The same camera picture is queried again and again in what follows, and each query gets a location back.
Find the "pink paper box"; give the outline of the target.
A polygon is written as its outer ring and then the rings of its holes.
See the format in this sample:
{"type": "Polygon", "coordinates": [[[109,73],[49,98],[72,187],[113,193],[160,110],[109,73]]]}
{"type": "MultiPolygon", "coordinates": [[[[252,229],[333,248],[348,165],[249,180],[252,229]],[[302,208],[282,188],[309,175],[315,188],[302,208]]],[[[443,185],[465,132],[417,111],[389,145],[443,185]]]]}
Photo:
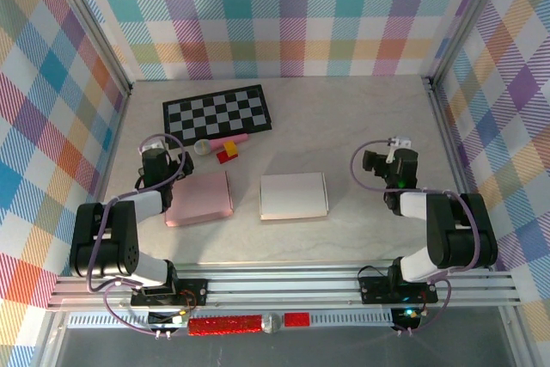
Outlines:
{"type": "Polygon", "coordinates": [[[225,171],[189,175],[174,183],[172,194],[171,206],[165,213],[168,227],[205,223],[234,213],[225,171]]]}

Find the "white paper box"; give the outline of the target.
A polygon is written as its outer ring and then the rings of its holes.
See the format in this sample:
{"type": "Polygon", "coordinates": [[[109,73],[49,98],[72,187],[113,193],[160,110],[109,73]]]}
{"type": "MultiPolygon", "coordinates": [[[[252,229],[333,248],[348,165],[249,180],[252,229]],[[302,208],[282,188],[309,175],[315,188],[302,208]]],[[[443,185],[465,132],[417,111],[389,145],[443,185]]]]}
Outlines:
{"type": "Polygon", "coordinates": [[[261,176],[262,221],[326,217],[328,211],[327,186],[323,173],[261,176]]]}

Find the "pink toy microphone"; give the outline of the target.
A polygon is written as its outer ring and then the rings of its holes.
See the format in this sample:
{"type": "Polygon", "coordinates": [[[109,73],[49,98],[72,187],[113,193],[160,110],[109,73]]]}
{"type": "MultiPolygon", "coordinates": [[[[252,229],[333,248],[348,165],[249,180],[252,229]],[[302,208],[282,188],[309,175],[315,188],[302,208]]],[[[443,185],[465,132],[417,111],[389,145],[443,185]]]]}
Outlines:
{"type": "Polygon", "coordinates": [[[248,140],[248,135],[246,133],[237,134],[226,138],[216,138],[216,139],[203,138],[198,140],[193,145],[193,149],[197,155],[206,156],[206,155],[209,155],[212,151],[222,148],[223,145],[229,141],[233,141],[235,144],[240,144],[247,140],[248,140]]]}

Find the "black white checkerboard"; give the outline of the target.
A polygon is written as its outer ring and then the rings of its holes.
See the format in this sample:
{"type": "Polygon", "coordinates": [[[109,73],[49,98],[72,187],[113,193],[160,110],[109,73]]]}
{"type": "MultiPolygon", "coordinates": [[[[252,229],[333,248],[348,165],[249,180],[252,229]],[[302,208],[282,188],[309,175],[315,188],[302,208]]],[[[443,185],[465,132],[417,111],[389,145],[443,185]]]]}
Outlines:
{"type": "Polygon", "coordinates": [[[272,129],[261,85],[197,95],[162,104],[164,131],[183,145],[272,129]]]}

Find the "red glitter microphone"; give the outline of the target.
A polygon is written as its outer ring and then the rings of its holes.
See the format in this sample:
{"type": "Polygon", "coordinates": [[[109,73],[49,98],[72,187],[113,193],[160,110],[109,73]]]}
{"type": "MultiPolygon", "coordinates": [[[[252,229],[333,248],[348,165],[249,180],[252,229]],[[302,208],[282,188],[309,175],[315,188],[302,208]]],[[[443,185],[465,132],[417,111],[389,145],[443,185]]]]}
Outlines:
{"type": "Polygon", "coordinates": [[[268,315],[226,315],[190,319],[188,334],[192,336],[227,335],[242,333],[272,333],[282,326],[282,318],[268,315]]]}

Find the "aluminium side rail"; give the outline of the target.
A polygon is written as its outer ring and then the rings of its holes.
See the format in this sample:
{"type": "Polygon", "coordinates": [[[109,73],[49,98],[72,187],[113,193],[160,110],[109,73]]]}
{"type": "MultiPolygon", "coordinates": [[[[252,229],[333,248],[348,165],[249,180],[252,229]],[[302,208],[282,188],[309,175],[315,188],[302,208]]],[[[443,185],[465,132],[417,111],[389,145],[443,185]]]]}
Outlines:
{"type": "MultiPolygon", "coordinates": [[[[450,127],[437,91],[425,90],[443,140],[456,188],[468,187],[450,127]]],[[[427,197],[427,247],[435,266],[445,272],[465,272],[492,266],[498,245],[482,196],[450,190],[427,197]]]]}

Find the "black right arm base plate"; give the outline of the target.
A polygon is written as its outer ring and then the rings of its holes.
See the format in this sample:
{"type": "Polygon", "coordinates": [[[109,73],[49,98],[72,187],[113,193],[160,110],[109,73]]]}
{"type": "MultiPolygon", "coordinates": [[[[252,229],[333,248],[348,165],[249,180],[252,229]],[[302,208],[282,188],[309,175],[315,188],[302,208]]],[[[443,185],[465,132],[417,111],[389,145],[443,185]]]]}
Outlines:
{"type": "Polygon", "coordinates": [[[358,279],[362,304],[428,304],[438,301],[437,290],[427,283],[392,286],[388,277],[358,279]]]}

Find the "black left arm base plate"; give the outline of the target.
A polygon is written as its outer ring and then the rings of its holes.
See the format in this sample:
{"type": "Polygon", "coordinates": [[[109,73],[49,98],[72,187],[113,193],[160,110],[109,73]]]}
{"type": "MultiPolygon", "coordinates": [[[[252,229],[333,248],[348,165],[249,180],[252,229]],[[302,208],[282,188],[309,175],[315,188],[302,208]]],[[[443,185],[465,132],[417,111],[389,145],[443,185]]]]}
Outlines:
{"type": "Polygon", "coordinates": [[[133,307],[178,307],[192,309],[205,306],[208,280],[205,278],[177,279],[171,284],[145,287],[131,296],[133,307]]]}

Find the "aluminium corner post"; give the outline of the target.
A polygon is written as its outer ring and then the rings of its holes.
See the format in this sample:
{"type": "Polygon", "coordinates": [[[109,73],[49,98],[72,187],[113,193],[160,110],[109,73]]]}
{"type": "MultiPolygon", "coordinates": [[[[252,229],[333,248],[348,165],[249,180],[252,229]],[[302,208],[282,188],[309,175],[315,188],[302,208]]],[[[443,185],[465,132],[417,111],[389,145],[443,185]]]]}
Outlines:
{"type": "Polygon", "coordinates": [[[126,96],[130,96],[132,91],[131,81],[108,42],[107,36],[103,33],[87,0],[67,0],[67,2],[73,9],[85,33],[90,37],[91,42],[97,48],[98,53],[106,62],[106,67],[117,85],[125,91],[126,96]]]}
{"type": "Polygon", "coordinates": [[[436,36],[437,50],[429,56],[425,69],[421,70],[423,84],[429,91],[436,91],[443,85],[456,56],[478,21],[488,0],[453,0],[451,17],[443,19],[442,34],[436,36]]]}

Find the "aluminium frame rail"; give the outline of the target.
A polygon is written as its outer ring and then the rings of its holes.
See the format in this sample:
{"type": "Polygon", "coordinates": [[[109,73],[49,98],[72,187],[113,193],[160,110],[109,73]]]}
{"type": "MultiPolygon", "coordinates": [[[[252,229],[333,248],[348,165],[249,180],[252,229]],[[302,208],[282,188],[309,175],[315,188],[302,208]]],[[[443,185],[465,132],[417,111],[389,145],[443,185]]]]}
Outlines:
{"type": "MultiPolygon", "coordinates": [[[[360,309],[358,276],[387,272],[389,260],[333,262],[260,262],[180,265],[179,278],[208,280],[205,306],[200,310],[360,309]]],[[[89,293],[83,279],[58,279],[46,308],[49,311],[114,309],[170,311],[178,307],[133,307],[134,291],[116,286],[104,297],[89,293]]]]}

